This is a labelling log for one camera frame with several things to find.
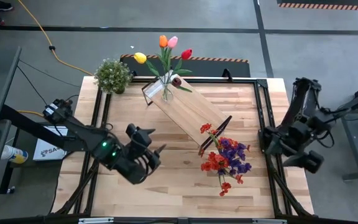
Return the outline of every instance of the gray floor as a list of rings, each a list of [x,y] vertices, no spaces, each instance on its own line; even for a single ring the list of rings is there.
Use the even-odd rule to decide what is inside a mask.
[[[8,25],[34,25],[18,2],[16,10],[1,14]],[[48,26],[174,27],[257,29],[252,0],[23,0],[40,23]],[[358,30],[358,11],[279,8],[275,0],[261,0],[266,29]],[[59,57],[94,71],[103,58],[143,52],[152,54],[160,33],[153,32],[49,32]],[[266,77],[259,34],[174,33],[179,54],[192,48],[198,57],[246,58],[252,77]],[[51,75],[81,85],[79,71],[58,63],[38,31],[0,30],[0,47],[20,45],[21,59]],[[291,93],[296,77],[318,79],[323,86],[320,103],[336,109],[358,90],[358,35],[267,35],[274,77],[284,78]],[[52,80],[19,64],[41,95],[52,101],[77,94],[79,88]],[[7,104],[17,110],[41,112],[43,103],[17,72]],[[306,173],[315,213],[321,217],[358,221],[358,180],[343,182],[357,170],[341,122],[333,129],[336,145],[310,149],[326,159],[317,174]],[[0,218],[45,215],[54,198],[58,167],[15,171],[14,195],[0,195]]]

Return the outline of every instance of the glass vase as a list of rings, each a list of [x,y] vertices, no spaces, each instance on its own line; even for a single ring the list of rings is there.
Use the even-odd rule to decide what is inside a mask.
[[[163,84],[162,100],[165,102],[169,102],[169,101],[173,100],[173,93],[169,89],[169,83]]]

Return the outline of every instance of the warning tape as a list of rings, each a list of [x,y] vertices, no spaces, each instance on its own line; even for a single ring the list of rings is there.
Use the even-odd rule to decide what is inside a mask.
[[[338,4],[305,4],[305,3],[280,3],[280,7],[293,7],[302,9],[337,9],[337,10],[358,10],[358,6]]]
[[[121,55],[121,58],[134,57],[134,55]],[[146,55],[147,58],[158,58],[156,55]],[[180,59],[181,56],[173,56],[172,59]],[[191,57],[188,60],[204,60],[215,62],[244,62],[248,63],[247,59],[234,59],[234,58],[209,58],[209,57]]]

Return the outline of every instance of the tulip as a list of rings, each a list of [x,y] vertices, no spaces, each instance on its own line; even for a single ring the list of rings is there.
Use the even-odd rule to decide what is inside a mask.
[[[174,48],[178,43],[178,37],[173,36],[171,39],[168,40],[168,47]]]
[[[168,45],[168,40],[165,35],[160,36],[160,47],[166,47]]]
[[[184,52],[181,53],[181,58],[183,60],[187,60],[187,59],[189,59],[191,57],[192,53],[193,53],[193,50],[187,49],[187,50],[185,50]]]
[[[144,55],[143,53],[137,52],[134,56],[135,60],[137,61],[137,63],[145,63],[147,60],[146,55]]]
[[[174,78],[174,79],[172,80],[172,85],[173,85],[174,87],[178,88],[178,87],[181,85],[181,80],[180,80],[180,78]]]

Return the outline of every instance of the desk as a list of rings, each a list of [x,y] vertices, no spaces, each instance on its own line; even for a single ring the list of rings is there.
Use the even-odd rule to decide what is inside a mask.
[[[75,116],[84,124],[91,123],[98,91],[93,82],[93,77],[84,77],[76,107]],[[272,78],[267,79],[267,83],[273,114],[278,124],[288,109],[284,81],[281,78]],[[141,128],[155,128],[156,131],[151,135],[153,143],[150,149],[154,150],[167,143],[167,148],[161,153],[162,165],[139,185],[132,185],[117,172],[100,167],[91,215],[94,217],[273,217],[266,163],[257,140],[260,126],[253,87],[248,84],[231,83],[191,84],[224,114],[233,116],[223,136],[250,144],[247,161],[252,164],[251,172],[243,177],[244,184],[239,185],[232,181],[233,189],[224,197],[220,197],[218,178],[213,173],[200,170],[200,165],[206,158],[198,156],[197,143],[157,106],[147,107],[141,92],[143,85],[144,83],[132,83],[123,95],[112,96],[107,122],[114,126],[114,134],[123,143],[129,142],[125,134],[129,123],[134,123]],[[98,121],[101,121],[103,106],[102,103]],[[83,156],[84,153],[75,152],[63,161],[53,212],[68,200],[77,187]],[[304,170],[296,167],[285,168],[285,175],[288,187],[294,196],[308,212],[313,213]],[[87,191],[88,189],[85,190],[82,207],[85,206]],[[284,211],[280,190],[278,190],[278,197],[280,208]]]

